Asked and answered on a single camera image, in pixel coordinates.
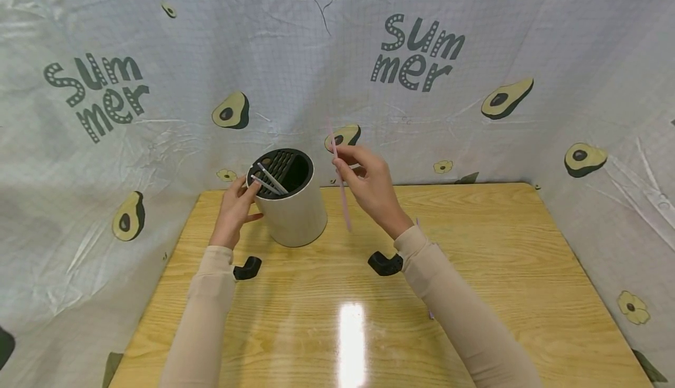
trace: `hand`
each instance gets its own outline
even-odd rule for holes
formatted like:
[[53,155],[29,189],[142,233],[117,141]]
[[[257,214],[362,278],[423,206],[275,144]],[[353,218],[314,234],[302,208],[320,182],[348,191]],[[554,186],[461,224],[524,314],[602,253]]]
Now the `hand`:
[[245,181],[244,176],[232,181],[230,188],[223,194],[223,201],[220,204],[220,212],[215,221],[209,246],[225,246],[234,250],[234,246],[239,242],[241,227],[263,218],[263,214],[248,214],[261,185],[256,181],[246,189]]
[[[334,166],[354,193],[356,202],[389,236],[396,240],[413,227],[413,220],[398,204],[387,163],[364,147],[338,145]],[[351,169],[350,165],[360,166]]]

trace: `wooden table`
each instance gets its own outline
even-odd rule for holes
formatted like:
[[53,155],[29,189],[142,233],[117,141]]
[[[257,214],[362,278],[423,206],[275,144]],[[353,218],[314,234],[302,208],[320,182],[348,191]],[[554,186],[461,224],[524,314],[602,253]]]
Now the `wooden table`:
[[[235,264],[262,259],[237,284],[226,322],[221,387],[473,387],[437,322],[404,280],[367,260],[391,240],[347,193],[321,189],[329,220],[309,246],[289,249],[248,224]],[[204,192],[187,220],[112,388],[155,387],[218,212]],[[546,387],[651,388],[617,326],[524,183],[397,187],[401,205],[529,352]]]

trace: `printed backdrop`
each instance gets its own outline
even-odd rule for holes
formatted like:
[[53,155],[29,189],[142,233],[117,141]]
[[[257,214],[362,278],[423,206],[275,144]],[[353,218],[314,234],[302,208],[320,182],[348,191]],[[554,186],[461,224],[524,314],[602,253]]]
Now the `printed backdrop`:
[[675,387],[674,29],[675,0],[0,0],[0,386],[105,386],[198,193],[282,147],[334,184],[330,117],[396,183],[536,185]]

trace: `black plastic clip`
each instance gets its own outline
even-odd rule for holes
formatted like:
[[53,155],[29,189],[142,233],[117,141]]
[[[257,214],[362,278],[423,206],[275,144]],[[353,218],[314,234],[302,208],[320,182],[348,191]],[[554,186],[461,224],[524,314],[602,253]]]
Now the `black plastic clip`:
[[403,269],[403,258],[397,253],[391,259],[387,259],[387,256],[378,250],[370,255],[368,265],[382,277],[388,277]]
[[248,259],[246,259],[246,263],[243,265],[243,267],[235,267],[232,273],[234,274],[234,278],[237,281],[250,280],[258,274],[258,271],[260,271],[260,265],[262,264],[263,261],[260,258],[249,256]]

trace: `forearm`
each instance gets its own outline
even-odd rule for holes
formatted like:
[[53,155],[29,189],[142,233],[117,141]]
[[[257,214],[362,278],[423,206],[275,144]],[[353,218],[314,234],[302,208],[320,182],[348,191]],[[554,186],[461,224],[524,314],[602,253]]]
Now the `forearm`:
[[405,280],[443,327],[476,388],[541,387],[527,352],[436,244],[412,227],[394,245]]
[[217,387],[225,320],[234,296],[232,251],[209,246],[192,278],[187,304],[160,388]]

